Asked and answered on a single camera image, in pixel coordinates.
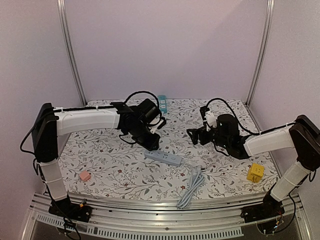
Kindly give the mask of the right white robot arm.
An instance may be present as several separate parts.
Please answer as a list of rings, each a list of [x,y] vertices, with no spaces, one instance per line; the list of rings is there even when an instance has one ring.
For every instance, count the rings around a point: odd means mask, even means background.
[[[187,129],[194,145],[213,143],[225,149],[224,154],[238,160],[280,149],[294,148],[297,153],[293,163],[284,175],[267,193],[269,198],[259,206],[262,218],[269,218],[278,210],[281,202],[292,190],[297,188],[311,172],[320,167],[320,130],[305,115],[294,122],[259,133],[242,136],[237,119],[230,114],[222,114],[209,125]]]

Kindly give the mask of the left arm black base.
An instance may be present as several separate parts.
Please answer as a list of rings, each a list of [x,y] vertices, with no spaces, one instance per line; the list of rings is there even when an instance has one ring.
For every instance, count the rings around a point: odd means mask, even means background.
[[[93,208],[87,205],[87,199],[83,199],[80,203],[73,203],[67,195],[65,199],[52,200],[48,212],[70,220],[88,223],[92,210]]]

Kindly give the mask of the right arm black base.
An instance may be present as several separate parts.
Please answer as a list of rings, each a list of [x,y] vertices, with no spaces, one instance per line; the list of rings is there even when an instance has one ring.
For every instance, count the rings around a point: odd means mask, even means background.
[[[264,221],[257,225],[258,230],[264,235],[274,234],[280,224],[280,220],[285,213],[281,201],[276,201],[267,194],[262,203],[245,206],[241,209],[240,217],[245,223],[257,222],[272,218],[270,221]]]

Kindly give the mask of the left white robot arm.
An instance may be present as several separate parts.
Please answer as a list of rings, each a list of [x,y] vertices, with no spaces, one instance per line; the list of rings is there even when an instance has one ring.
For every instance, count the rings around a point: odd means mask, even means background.
[[[131,106],[120,101],[75,108],[54,108],[51,103],[42,105],[31,131],[33,152],[43,181],[56,201],[54,207],[63,217],[70,217],[75,210],[66,200],[68,193],[58,163],[58,137],[88,130],[115,129],[130,135],[134,143],[146,150],[157,150],[160,136],[156,130],[166,123],[159,106],[148,98]]]

